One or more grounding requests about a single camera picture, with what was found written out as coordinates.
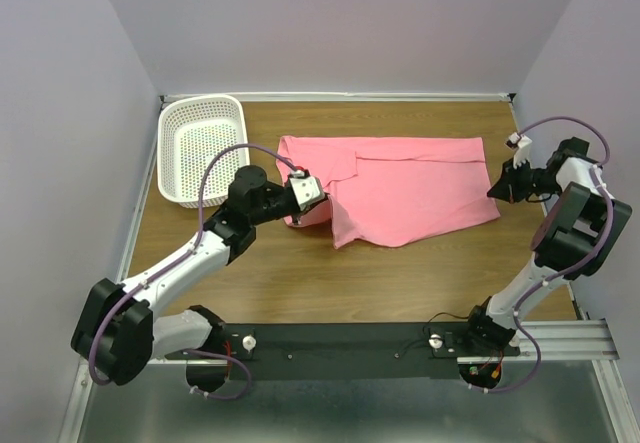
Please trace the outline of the pink t shirt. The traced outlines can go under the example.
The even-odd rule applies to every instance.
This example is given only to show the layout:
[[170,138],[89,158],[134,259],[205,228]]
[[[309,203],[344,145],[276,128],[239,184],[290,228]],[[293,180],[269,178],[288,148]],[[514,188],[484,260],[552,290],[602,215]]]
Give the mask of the pink t shirt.
[[479,137],[287,135],[278,152],[320,180],[328,198],[300,224],[330,224],[335,248],[401,247],[500,216]]

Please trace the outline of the white perforated plastic basket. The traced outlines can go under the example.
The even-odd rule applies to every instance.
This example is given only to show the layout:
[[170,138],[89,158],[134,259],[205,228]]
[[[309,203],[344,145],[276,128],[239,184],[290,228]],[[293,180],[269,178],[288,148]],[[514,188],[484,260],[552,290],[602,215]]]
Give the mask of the white perforated plastic basket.
[[243,107],[226,94],[185,98],[160,113],[157,131],[157,186],[168,201],[198,205],[209,163],[225,148],[248,141]]

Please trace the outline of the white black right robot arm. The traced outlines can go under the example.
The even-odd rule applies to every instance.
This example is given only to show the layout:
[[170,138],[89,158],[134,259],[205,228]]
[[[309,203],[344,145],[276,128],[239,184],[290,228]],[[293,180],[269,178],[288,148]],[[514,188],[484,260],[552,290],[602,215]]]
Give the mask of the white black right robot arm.
[[523,144],[509,145],[516,152],[487,196],[508,203],[532,196],[557,200],[532,238],[527,265],[469,314],[466,338],[494,351],[512,342],[517,324],[555,289],[596,273],[632,215],[632,207],[607,189],[587,141],[561,141],[543,168],[524,159]]

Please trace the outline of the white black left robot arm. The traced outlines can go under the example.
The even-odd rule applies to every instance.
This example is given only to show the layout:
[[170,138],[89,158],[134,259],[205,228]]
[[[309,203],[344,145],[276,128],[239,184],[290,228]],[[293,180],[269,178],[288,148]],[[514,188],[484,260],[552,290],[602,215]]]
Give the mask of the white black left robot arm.
[[228,197],[193,238],[148,270],[121,283],[107,278],[89,291],[71,337],[101,384],[124,385],[154,358],[201,348],[221,323],[203,309],[164,316],[178,296],[242,255],[256,239],[258,225],[298,219],[326,195],[318,178],[304,169],[282,185],[256,165],[240,168]]

